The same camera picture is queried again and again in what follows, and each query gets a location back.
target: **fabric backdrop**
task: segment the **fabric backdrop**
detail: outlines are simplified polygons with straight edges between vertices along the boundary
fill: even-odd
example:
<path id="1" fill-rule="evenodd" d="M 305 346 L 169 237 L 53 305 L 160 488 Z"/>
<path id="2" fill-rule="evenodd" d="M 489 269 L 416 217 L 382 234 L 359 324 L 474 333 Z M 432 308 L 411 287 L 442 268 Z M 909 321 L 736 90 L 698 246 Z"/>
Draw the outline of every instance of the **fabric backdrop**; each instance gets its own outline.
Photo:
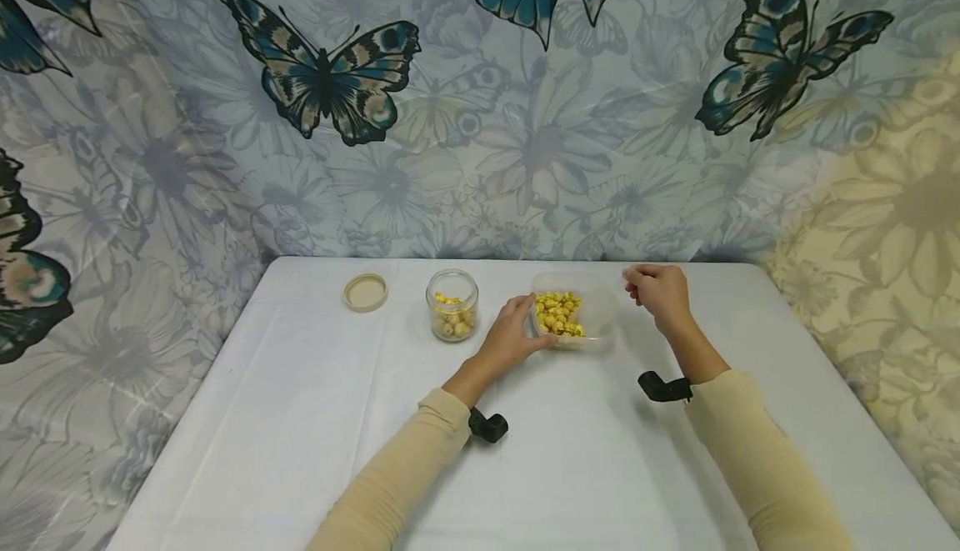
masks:
<path id="1" fill-rule="evenodd" d="M 553 1 L 0 0 L 0 548 L 282 254 L 763 262 L 960 531 L 960 0 Z"/>

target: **jar lid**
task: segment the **jar lid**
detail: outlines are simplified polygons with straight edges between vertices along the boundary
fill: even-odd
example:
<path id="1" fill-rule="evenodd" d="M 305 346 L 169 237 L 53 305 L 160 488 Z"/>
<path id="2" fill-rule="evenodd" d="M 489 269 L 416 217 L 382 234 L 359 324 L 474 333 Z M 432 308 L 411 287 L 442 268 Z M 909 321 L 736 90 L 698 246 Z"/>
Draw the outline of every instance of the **jar lid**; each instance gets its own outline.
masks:
<path id="1" fill-rule="evenodd" d="M 359 313 L 380 309 L 387 300 L 387 281 L 377 273 L 361 273 L 343 290 L 347 306 Z"/>

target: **long sleeve shirt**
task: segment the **long sleeve shirt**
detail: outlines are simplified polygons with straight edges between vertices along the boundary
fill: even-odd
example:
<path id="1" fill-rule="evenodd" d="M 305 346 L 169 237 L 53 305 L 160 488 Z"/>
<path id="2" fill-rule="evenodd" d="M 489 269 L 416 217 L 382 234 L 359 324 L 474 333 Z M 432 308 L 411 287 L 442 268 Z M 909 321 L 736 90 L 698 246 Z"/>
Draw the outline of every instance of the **long sleeve shirt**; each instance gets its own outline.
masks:
<path id="1" fill-rule="evenodd" d="M 307 551 L 389 551 L 469 438 L 469 410 L 437 388 L 360 471 Z M 737 370 L 693 387 L 687 418 L 720 468 L 760 551 L 853 551 L 819 480 Z"/>

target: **clear plastic container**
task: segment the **clear plastic container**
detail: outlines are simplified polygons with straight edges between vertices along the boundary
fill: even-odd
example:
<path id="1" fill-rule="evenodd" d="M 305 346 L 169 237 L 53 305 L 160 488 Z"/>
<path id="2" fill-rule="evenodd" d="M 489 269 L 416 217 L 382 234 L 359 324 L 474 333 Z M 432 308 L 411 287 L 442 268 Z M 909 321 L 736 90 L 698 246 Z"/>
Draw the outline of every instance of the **clear plastic container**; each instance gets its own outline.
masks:
<path id="1" fill-rule="evenodd" d="M 480 290 L 462 269 L 441 269 L 426 287 L 430 330 L 447 343 L 459 343 L 478 329 Z"/>
<path id="2" fill-rule="evenodd" d="M 536 294 L 570 292 L 581 299 L 573 318 L 582 325 L 585 336 L 561 336 L 556 348 L 600 351 L 611 347 L 618 304 L 602 282 L 582 273 L 547 272 L 534 278 L 532 291 Z M 537 319 L 537 305 L 530 308 L 530 319 L 537 335 L 548 334 Z"/>

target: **right hand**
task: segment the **right hand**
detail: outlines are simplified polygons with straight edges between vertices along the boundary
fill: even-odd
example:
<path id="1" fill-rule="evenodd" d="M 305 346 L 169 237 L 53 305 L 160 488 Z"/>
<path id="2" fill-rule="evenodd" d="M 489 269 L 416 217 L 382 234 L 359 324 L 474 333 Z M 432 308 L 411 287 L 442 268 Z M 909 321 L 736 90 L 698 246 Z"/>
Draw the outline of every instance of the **right hand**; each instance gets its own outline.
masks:
<path id="1" fill-rule="evenodd" d="M 624 269 L 623 277 L 627 281 L 624 290 L 637 306 L 646 307 L 664 335 L 695 324 L 687 277 L 678 266 L 638 264 Z"/>

